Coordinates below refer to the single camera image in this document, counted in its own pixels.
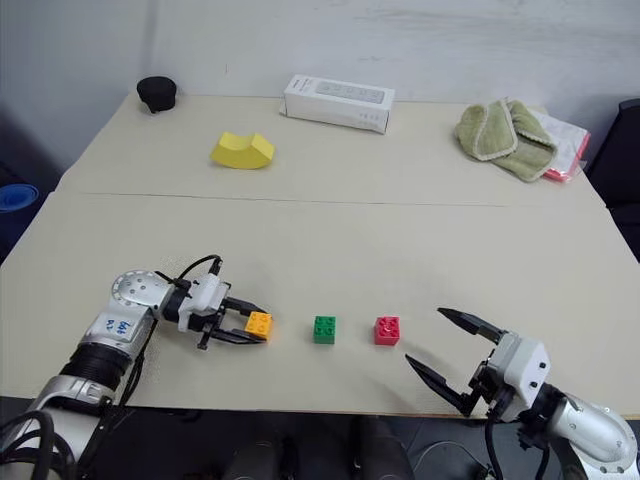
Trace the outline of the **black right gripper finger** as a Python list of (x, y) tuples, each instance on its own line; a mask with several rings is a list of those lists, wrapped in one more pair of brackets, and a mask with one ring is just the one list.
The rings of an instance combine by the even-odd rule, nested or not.
[(506, 334), (505, 330), (496, 327), (476, 315), (443, 307), (439, 307), (437, 311), (467, 333), (479, 335), (494, 344), (498, 344)]
[(471, 415), (481, 396), (481, 391), (478, 388), (473, 388), (470, 393), (456, 392), (448, 386), (446, 379), (435, 370), (408, 354), (405, 355), (405, 359), (423, 383), (434, 393), (448, 402), (463, 416), (469, 417)]

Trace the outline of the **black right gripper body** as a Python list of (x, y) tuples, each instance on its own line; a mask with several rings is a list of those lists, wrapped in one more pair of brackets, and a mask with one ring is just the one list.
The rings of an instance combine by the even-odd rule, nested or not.
[(512, 341), (500, 341), (474, 372), (469, 382), (472, 391), (468, 415), (471, 415), (480, 400), (488, 405), (487, 416), (503, 416), (506, 413), (514, 397), (514, 388), (504, 380), (512, 347)]

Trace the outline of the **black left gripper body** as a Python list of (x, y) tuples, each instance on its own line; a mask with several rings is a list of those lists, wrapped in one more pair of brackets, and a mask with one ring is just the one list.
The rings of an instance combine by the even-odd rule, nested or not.
[(214, 293), (216, 308), (206, 307), (204, 311), (193, 312), (189, 317), (189, 329), (202, 334), (197, 348), (207, 350), (210, 340), (231, 344), (229, 333), (222, 328), (226, 315), (226, 297), (230, 285), (222, 283)]

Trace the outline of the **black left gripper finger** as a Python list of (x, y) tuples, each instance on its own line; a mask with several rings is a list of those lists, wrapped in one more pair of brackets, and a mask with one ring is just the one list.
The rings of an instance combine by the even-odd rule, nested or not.
[(216, 329), (214, 331), (214, 338), (216, 340), (235, 344), (235, 345), (251, 345), (251, 344), (262, 344), (266, 342), (265, 338), (262, 338), (253, 333), (249, 333), (243, 330), (232, 329), (232, 330), (221, 330)]
[(226, 297), (223, 305), (227, 310), (236, 311), (243, 316), (250, 316), (252, 312), (265, 313), (265, 310), (257, 305), (234, 297)]

